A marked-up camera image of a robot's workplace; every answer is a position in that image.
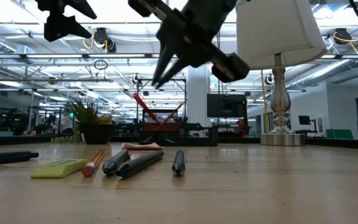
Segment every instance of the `wooden table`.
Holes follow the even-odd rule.
[[[358,149],[221,144],[184,148],[186,174],[174,177],[178,148],[129,178],[31,179],[39,164],[64,158],[104,161],[110,146],[28,144],[0,152],[39,152],[0,165],[0,223],[358,223]],[[137,157],[145,152],[132,152]]]

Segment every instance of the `pillar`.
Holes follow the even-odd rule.
[[[206,95],[209,93],[209,83],[207,66],[188,67],[186,116],[189,118],[189,123],[199,123],[203,127],[210,126],[210,118],[207,118],[206,111]]]

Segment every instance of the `orange pencil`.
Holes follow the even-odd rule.
[[[104,149],[100,149],[100,151],[92,158],[92,160],[87,163],[84,168],[82,168],[82,175],[85,177],[90,177],[94,173],[94,171],[98,168],[100,162],[104,157]]]

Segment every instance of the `white lampshade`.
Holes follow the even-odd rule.
[[[316,60],[327,50],[308,0],[251,0],[237,7],[237,51],[251,69]]]

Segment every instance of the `pencil eraser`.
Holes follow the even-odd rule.
[[[38,166],[31,178],[63,178],[81,170],[88,163],[87,159],[64,159]]]

